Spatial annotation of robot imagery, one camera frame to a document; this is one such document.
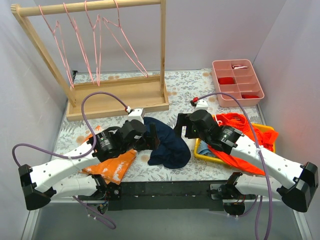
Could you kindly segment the navy blue shorts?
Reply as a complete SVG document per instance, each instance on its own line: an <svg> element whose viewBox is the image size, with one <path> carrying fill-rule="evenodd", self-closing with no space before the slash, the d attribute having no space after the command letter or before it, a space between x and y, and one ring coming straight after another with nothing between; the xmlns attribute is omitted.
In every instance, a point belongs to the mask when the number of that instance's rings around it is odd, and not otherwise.
<svg viewBox="0 0 320 240"><path fill-rule="evenodd" d="M162 121L147 116L143 120L148 132L151 124L155 125L160 141L158 148L151 152L147 164L149 166L163 165L168 169L180 169L186 166L191 159L191 152L185 141L177 137L174 130Z"/></svg>

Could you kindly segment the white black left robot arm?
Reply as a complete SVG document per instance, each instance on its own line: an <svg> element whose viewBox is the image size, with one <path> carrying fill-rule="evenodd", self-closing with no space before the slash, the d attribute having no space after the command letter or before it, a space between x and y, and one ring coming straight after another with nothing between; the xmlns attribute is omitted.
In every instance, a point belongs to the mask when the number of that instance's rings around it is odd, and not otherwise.
<svg viewBox="0 0 320 240"><path fill-rule="evenodd" d="M86 196L101 200L113 197L100 174L72 178L71 175L92 165L117 158L131 149L154 150L160 140L154 123L145 126L138 120L126 121L121 127L109 127L93 135L79 147L50 162L18 168L27 210L37 210L51 200Z"/></svg>

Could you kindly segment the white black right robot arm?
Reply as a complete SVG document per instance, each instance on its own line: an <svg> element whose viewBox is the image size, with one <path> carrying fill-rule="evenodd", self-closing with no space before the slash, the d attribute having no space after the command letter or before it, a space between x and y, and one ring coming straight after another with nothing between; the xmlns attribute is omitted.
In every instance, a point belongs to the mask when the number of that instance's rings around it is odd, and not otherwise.
<svg viewBox="0 0 320 240"><path fill-rule="evenodd" d="M281 200L298 212L308 211L319 186L318 167L307 162L291 161L256 144L232 126L219 126L206 110L179 113L174 132L181 137L201 139L219 153L240 158L264 171L265 176L234 172L229 179L212 193L221 199L237 199L256 195Z"/></svg>

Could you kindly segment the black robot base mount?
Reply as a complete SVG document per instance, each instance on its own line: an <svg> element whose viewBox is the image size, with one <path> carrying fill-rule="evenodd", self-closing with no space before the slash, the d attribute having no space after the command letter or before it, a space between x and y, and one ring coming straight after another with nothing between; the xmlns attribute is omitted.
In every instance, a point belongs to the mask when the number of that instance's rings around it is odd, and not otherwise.
<svg viewBox="0 0 320 240"><path fill-rule="evenodd" d="M224 189L222 180L151 181L104 184L95 199L107 201L108 210L184 210L245 213L245 199Z"/></svg>

